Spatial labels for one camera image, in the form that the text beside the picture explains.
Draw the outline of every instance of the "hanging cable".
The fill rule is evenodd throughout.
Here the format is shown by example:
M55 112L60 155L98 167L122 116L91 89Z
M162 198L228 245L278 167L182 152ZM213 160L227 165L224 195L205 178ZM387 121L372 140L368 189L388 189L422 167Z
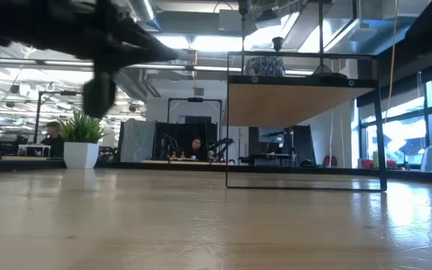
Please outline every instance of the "hanging cable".
M396 11L394 15L394 28L393 28L393 49L391 56L391 71L389 74L389 95L388 95L388 109L384 116L384 123L388 121L388 112L391 108L391 96L393 94L393 79L395 78L395 53L396 53L396 30L398 26L398 14L399 14L399 0L396 0Z
M196 49L194 51L194 66L197 66L197 65L198 65L198 50ZM194 89L194 91L196 91L196 88L198 87L196 85L196 75L197 75L197 72L195 70L193 70L193 89Z
M333 158L333 129L334 129L334 110L331 109L331 133L329 134L329 168L331 168Z
M340 114L340 117L341 117L341 146L343 149L343 168L346 168L346 158L344 157L343 113Z
M233 6L232 6L231 4L229 4L229 3L226 2L226 1L219 1L219 2L214 6L213 13L216 12L216 8L217 8L218 5L221 4L221 3L226 4L229 8L231 8L231 11L234 11L234 8L233 8Z
M21 53L24 53L24 59L28 59L29 56L30 56L33 52L36 51L36 49L33 48L32 46L29 47L29 48L27 48L27 47L25 47L25 46L22 46L22 47L20 48L20 50L21 50ZM14 80L13 80L13 82L11 83L10 88L7 90L7 92L6 92L6 94L4 95L3 99L1 99L1 101L0 101L0 106L1 106L1 104L3 104L3 102L5 102L6 98L7 98L7 97L9 96L9 94L11 93L11 89L14 87L14 85L16 84L16 81L17 81L18 78L20 77L20 74L21 74L21 70L22 70L22 69L23 69L23 65L21 64L21 65L19 66L19 70L17 71L16 77L14 77Z

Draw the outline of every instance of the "green plant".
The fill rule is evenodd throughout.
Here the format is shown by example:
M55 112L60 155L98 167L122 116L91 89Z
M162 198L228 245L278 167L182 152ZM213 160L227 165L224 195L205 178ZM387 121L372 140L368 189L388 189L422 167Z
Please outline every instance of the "green plant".
M103 137L103 128L99 125L100 119L91 118L83 112L74 111L73 118L62 120L61 135L66 142L97 143Z

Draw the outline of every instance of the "yellow cable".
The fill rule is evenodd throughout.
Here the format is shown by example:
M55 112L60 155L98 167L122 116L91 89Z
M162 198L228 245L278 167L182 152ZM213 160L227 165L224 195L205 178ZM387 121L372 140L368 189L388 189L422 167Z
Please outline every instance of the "yellow cable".
M399 0L396 0L396 14L394 15L394 29L393 29L393 51L391 56L391 73L389 77L389 95L388 95L388 109L384 116L384 123L388 121L388 112L391 107L391 96L393 94L393 79L395 73L395 51L396 51L396 28L398 26L398 14L399 14Z
M341 117L341 146L343 146L343 168L346 168L346 157L344 157L344 135L343 135L343 113L340 114Z
M196 49L194 52L194 67L198 65L198 50ZM198 88L196 86L196 71L193 71L193 89Z

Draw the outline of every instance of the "wood grain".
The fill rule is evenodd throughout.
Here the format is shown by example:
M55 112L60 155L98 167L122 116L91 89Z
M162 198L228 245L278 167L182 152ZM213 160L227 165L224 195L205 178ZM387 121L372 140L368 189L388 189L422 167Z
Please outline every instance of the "wood grain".
M229 125L290 127L324 113L371 88L297 85L229 85ZM223 125L227 125L227 105Z
M387 193L234 190L224 176L0 173L0 270L432 269L432 185L391 181Z

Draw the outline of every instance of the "potted plant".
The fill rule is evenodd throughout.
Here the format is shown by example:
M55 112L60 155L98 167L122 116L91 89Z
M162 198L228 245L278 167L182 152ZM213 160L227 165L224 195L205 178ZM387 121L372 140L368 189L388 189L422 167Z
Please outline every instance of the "potted plant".
M103 137L100 119L74 111L73 118L61 121L64 162L68 169L91 169L99 155L98 140Z

